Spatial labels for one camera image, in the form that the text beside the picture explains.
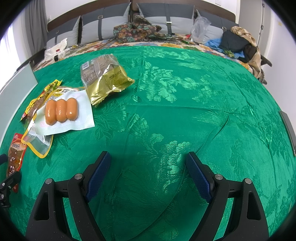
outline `screw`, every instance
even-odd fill
[[[223,176],[222,176],[221,174],[216,174],[216,175],[215,175],[215,178],[216,178],[217,180],[222,180],[222,179],[223,179]]]
[[[51,182],[52,182],[52,179],[51,178],[48,178],[48,179],[45,180],[45,183],[46,184],[50,184]]]
[[[246,178],[244,181],[245,181],[247,184],[251,184],[251,183],[252,183],[252,180],[249,179],[249,178]]]
[[[81,173],[77,173],[74,177],[75,179],[79,180],[82,178],[82,174]]]

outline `green damask fabric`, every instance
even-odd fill
[[[1,153],[7,153],[19,119],[44,86],[54,79],[82,86],[80,65],[113,53],[135,84],[93,108],[95,127],[54,136],[48,156],[28,148],[18,194],[10,215],[25,233],[29,215],[45,181],[66,180],[106,150],[112,163],[90,207],[108,241],[184,241],[201,220],[207,203],[184,157],[194,151],[215,173],[230,180],[253,180],[272,234],[294,204],[295,158],[269,92],[243,66],[221,57],[169,47],[117,47],[85,53],[45,67],[37,87],[8,128]],[[5,168],[1,167],[1,178]],[[232,200],[216,238],[223,236]],[[66,214],[79,239],[69,201]]]

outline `clothing pile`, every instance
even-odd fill
[[[221,39],[211,39],[206,46],[227,56],[248,63],[253,69],[254,76],[266,84],[261,70],[261,54],[254,37],[244,28],[233,26],[223,33]]]
[[[119,43],[176,40],[171,35],[158,33],[160,30],[160,26],[152,25],[145,18],[136,15],[131,23],[114,27],[113,33]]]

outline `blue cloth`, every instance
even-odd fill
[[[219,46],[221,44],[222,39],[210,39],[207,41],[204,45],[210,47],[211,49],[214,49],[220,53],[223,53],[223,49],[220,49]],[[234,54],[234,59],[237,59],[239,57],[244,58],[244,53],[243,51],[239,53],[233,53]]]

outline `beige jacket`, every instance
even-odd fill
[[[256,44],[256,40],[254,39],[252,34],[250,34],[244,28],[234,26],[230,29],[230,31],[248,40],[252,46],[257,47],[257,52],[254,54],[253,58],[248,62],[248,64],[253,68],[254,76],[256,78],[259,78],[261,76],[261,54]]]

